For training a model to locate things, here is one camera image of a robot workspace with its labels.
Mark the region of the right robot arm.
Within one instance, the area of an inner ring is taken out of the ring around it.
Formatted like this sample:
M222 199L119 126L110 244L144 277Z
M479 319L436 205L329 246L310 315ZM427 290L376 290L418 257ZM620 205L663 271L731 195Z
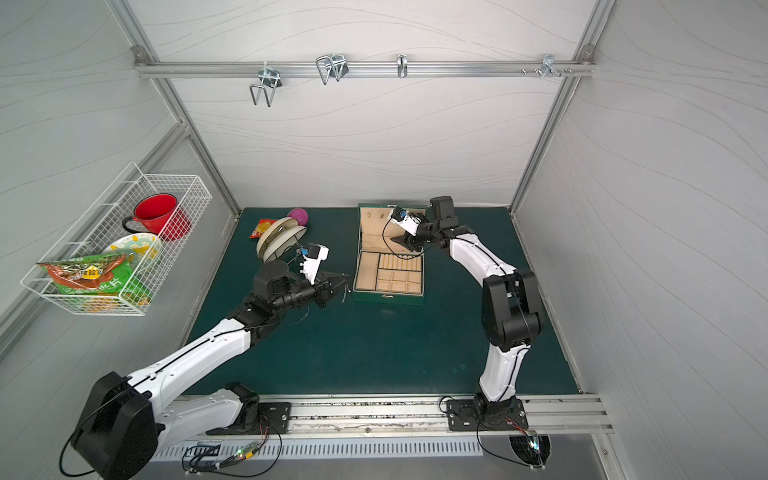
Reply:
M446 250L482 288L481 323L489 350L473 408L476 418L488 423L511 412L525 357L541 332L538 281L532 271L503 261L462 225L451 197L434 197L430 207L432 218L393 208L390 221L404 234L392 241L411 252L420 253L427 244Z

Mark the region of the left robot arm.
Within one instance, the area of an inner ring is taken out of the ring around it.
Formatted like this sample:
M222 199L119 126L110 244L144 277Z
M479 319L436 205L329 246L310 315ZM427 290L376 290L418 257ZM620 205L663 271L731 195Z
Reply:
M130 479L164 447L197 434L244 435L263 428L259 396L234 382L198 400L177 399L192 385L274 331L286 312L323 308L350 277L296 274L284 261L265 263L243 302L201 337L127 376L110 372L92 387L65 445L103 479Z

